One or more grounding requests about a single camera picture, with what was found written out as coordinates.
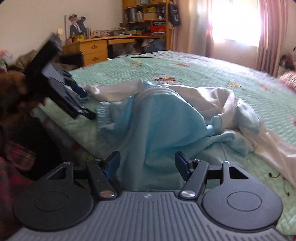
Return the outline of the wooden desk with drawers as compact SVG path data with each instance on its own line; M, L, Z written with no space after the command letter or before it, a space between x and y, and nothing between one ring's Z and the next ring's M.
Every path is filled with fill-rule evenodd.
M103 62L108 59L109 46L134 43L137 40L152 39L150 36L111 36L81 40L63 46L63 54L82 53L83 66Z

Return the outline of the red plaid cloth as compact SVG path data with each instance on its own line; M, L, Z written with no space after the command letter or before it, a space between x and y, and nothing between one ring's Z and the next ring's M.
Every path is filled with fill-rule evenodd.
M16 196L33 183L20 171L29 170L34 162L35 153L17 143L6 141L1 149L1 240L19 229L13 203Z

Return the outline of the wooden bookshelf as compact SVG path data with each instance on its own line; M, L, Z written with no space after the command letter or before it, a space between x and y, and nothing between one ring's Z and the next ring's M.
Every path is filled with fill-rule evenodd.
M122 26L131 35L162 39L171 49L169 1L122 1Z

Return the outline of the pink right curtain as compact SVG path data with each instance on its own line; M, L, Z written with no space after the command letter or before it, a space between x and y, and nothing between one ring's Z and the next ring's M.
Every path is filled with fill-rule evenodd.
M287 33L288 1L258 1L261 33L257 48L256 69L278 75L281 48Z

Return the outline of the child portrait photo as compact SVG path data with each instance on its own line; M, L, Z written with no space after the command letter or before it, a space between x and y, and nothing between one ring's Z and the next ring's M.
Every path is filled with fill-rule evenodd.
M66 43L72 43L74 39L86 39L88 28L88 15L65 15Z

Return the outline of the cluttered white nightstand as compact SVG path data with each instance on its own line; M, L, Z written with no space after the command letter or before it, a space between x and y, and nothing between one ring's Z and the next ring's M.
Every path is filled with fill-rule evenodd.
M295 49L296 47L294 47L291 52L281 57L277 74L278 77L287 72L295 71Z

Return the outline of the floral folded duvet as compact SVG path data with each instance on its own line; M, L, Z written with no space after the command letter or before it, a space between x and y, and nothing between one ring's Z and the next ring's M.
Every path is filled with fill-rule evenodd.
M293 92L296 92L296 72L289 71L284 73L279 77L281 83L283 83L286 87L291 89Z

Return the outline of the green quilted bee bedspread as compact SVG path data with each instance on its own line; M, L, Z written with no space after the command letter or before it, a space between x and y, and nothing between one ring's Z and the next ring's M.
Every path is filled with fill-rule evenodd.
M83 88L86 85L107 87L128 81L148 81L156 85L231 90L255 110L268 130L295 147L295 93L267 73L198 55L159 51L119 57L73 70L71 75ZM99 101L88 95L84 105L96 113ZM73 119L51 100L34 113L61 141L62 147L81 162L109 156L103 155L98 148L97 118L89 120L79 116ZM295 239L295 184L290 184L273 166L253 152L247 155L245 165L236 164L281 197L283 214L277 228L289 239Z

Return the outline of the dark hanging tote bag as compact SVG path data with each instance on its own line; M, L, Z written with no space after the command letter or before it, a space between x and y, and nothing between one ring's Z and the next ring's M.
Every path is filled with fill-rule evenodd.
M170 3L168 4L168 10L170 23L173 26L179 26L181 24L181 20L179 17L178 6L173 1L170 1Z

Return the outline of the olive padded coat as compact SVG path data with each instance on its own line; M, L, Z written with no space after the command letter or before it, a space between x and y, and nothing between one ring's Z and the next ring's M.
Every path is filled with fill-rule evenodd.
M16 67L21 69L21 70L25 70L28 66L28 64L30 64L32 62L32 60L35 58L35 56L37 55L37 50L31 50L29 52L27 52L24 55L21 55L17 60L16 60Z

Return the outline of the pink left curtain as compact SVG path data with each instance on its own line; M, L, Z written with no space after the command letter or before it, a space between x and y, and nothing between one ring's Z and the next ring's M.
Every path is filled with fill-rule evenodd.
M180 25L172 28L171 49L210 57L213 50L210 13L212 1L173 1Z

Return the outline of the pink curtain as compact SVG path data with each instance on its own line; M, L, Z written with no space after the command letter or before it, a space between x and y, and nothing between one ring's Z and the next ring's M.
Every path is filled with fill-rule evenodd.
M257 48L256 69L278 75L281 48L287 33L288 1L258 1L261 33Z
M173 1L180 25L172 28L171 49L210 57L213 50L210 13L212 1Z

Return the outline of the light blue white jacket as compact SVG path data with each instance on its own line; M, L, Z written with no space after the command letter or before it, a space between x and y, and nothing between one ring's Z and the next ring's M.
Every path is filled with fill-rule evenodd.
M100 152L121 154L116 178L132 191L178 190L175 154L245 165L250 152L295 184L295 147L268 130L231 90L128 81L84 89L96 107Z

